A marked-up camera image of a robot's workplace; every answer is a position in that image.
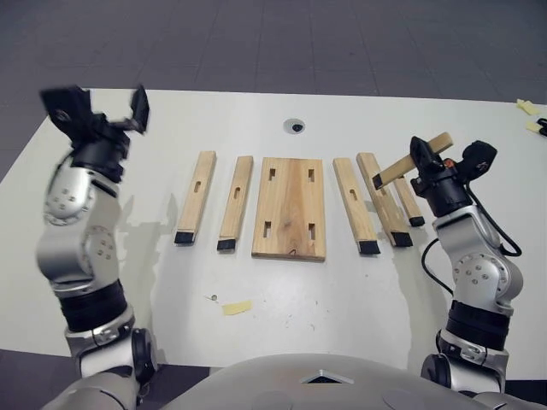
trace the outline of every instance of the wood grain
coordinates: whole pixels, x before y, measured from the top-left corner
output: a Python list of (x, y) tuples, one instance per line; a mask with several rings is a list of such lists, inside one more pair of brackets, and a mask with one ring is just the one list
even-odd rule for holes
[(412, 226), (424, 225), (426, 222), (424, 221), (420, 207), (418, 207), (418, 204), (416, 203), (416, 199), (412, 194), (412, 190), (410, 189), (410, 185), (406, 178), (404, 176), (397, 178), (393, 181), (393, 184), (395, 185), (395, 190), (399, 195), (399, 199), (403, 205), (404, 212), (407, 214), (407, 218), (409, 218), (410, 224)]
[[(453, 143), (450, 134), (448, 132), (443, 132), (430, 140), (428, 144), (433, 152), (438, 154), (451, 147)], [(384, 171), (378, 170), (378, 172), (373, 175), (374, 185), (376, 189), (386, 186), (395, 179), (402, 177), (405, 173), (412, 171), (414, 168), (416, 168), (416, 165), (414, 164), (412, 157), (406, 155)]]
[(239, 156), (233, 171), (232, 186), (228, 194), (217, 250), (235, 249), (247, 205), (252, 170), (253, 157)]
[(332, 166), (359, 252), (365, 255), (378, 254), (376, 231), (365, 207), (350, 158), (335, 158)]
[(325, 260), (321, 160), (264, 158), (252, 255)]
[(178, 245), (192, 245), (196, 239), (197, 230), (203, 216), (203, 208), (209, 194), (215, 163), (216, 153), (214, 151), (199, 153), (174, 240)]
[(395, 203), (390, 191), (385, 188), (376, 190), (372, 176), (379, 171), (378, 162), (374, 154), (369, 152), (361, 152), (357, 154), (357, 164), (361, 169), (362, 177), (365, 179), (368, 192), (373, 199), (376, 212), (385, 234), (390, 239), (393, 246), (406, 247), (412, 246), (412, 239), (409, 235), (409, 228), (404, 223), (403, 214)]

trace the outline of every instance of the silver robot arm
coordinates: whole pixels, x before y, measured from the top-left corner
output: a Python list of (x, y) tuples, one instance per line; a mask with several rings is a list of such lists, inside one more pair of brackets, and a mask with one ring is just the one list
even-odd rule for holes
[(135, 408), (157, 364), (150, 333), (133, 328), (119, 279), (115, 225), (120, 162), (129, 148), (125, 131), (145, 131), (146, 94), (137, 89), (133, 118), (116, 123), (93, 114), (89, 91), (76, 86), (42, 91), (41, 97), (73, 150), (48, 187), (38, 266), (61, 304), (65, 337), (82, 377), (47, 408)]
[[(450, 258), (456, 284), (447, 325), (437, 337), (439, 354), (426, 358), (421, 375), (460, 392), (503, 393), (511, 301), (522, 290), (521, 271), (506, 255), (518, 256), (521, 250), (469, 189), (469, 182), (489, 169), (497, 152), (476, 142), (464, 151), (462, 162), (442, 161), (416, 137), (410, 152), (420, 175), (412, 185), (438, 217), (433, 227)], [(498, 232), (514, 253), (501, 245)]]

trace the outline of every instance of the floor tile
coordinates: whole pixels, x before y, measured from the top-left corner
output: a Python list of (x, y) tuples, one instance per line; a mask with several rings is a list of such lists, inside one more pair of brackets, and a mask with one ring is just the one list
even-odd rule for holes
[(499, 78), (492, 82), (502, 95), (502, 101), (515, 103), (520, 98), (547, 104), (547, 80)]
[(458, 100), (499, 101), (501, 96), (484, 74), (462, 75), (434, 73), (444, 98)]
[(19, 149), (0, 149), (0, 181), (6, 176), (20, 153)]
[(375, 73), (379, 94), (383, 97), (440, 98), (435, 81), (425, 73)]
[(201, 67), (194, 88), (200, 91), (240, 91), (255, 89), (255, 68)]
[(315, 94), (314, 71), (285, 70), (258, 72), (256, 92), (275, 92), (282, 94)]
[(149, 61), (140, 75), (138, 82), (151, 90), (193, 90), (197, 67), (158, 67)]
[(319, 94), (344, 96), (378, 95), (374, 76), (365, 71), (316, 70), (315, 79)]

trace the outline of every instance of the white table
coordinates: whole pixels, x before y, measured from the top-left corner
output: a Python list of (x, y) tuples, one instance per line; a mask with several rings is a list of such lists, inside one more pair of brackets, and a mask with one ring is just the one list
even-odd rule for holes
[[(129, 96), (125, 90), (97, 90), (93, 107), (110, 118), (128, 115)], [(411, 229), (414, 247), (394, 249), (380, 233), (381, 255), (360, 257), (332, 158), (353, 161), (357, 152), (371, 151), (386, 167), (408, 153), (413, 135), (429, 139), (447, 131), (456, 144), (445, 154), (457, 160), (475, 139), (499, 150), (490, 172), (473, 185), (524, 249), (516, 261), (525, 286), (514, 301), (508, 377), (547, 378), (547, 141), (525, 130), (531, 118), (514, 104), (183, 91), (149, 91), (149, 99), (149, 132), (132, 138), (124, 163), (117, 240), (122, 283), (139, 324), (156, 335), (161, 360), (228, 366), (265, 354), (330, 352), (418, 372), (434, 351), (449, 302), (420, 266), (421, 251), (434, 238), (432, 214), (420, 199), (427, 224)], [(284, 132), (289, 118), (305, 121), (302, 135)], [(43, 231), (44, 189), (67, 148), (68, 139), (46, 120), (0, 184), (1, 349), (68, 355), (64, 319), (34, 256)], [(176, 223), (203, 149), (215, 150), (218, 160), (202, 226), (193, 247), (175, 248)], [(255, 157), (243, 233), (235, 255), (218, 255), (238, 155)], [(323, 159), (325, 263), (250, 257), (264, 156)], [(364, 184), (362, 189), (369, 200)], [(429, 261), (452, 284), (440, 248), (432, 250)], [(206, 297), (213, 294), (218, 302)], [(252, 310), (222, 315), (221, 304), (246, 299), (253, 301)]]

